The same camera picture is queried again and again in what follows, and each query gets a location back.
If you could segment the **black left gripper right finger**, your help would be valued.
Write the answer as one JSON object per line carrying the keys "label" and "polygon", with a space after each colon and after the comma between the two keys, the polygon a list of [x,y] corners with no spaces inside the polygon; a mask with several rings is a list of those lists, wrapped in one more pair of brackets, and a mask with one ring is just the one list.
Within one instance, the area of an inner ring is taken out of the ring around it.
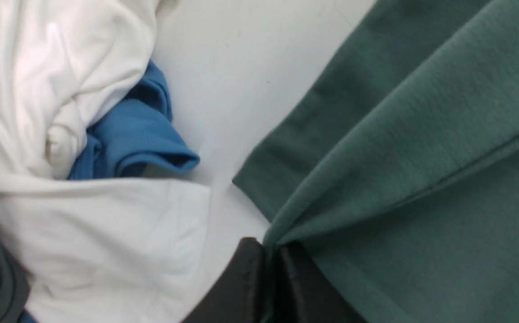
{"label": "black left gripper right finger", "polygon": [[298,242],[277,252],[279,323],[364,323]]}

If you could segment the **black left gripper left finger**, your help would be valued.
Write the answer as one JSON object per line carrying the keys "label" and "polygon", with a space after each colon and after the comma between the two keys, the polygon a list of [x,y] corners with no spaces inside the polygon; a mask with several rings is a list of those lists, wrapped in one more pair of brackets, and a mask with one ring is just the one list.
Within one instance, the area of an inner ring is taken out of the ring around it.
{"label": "black left gripper left finger", "polygon": [[252,237],[239,241],[218,280],[184,323],[259,323],[264,296],[265,250]]}

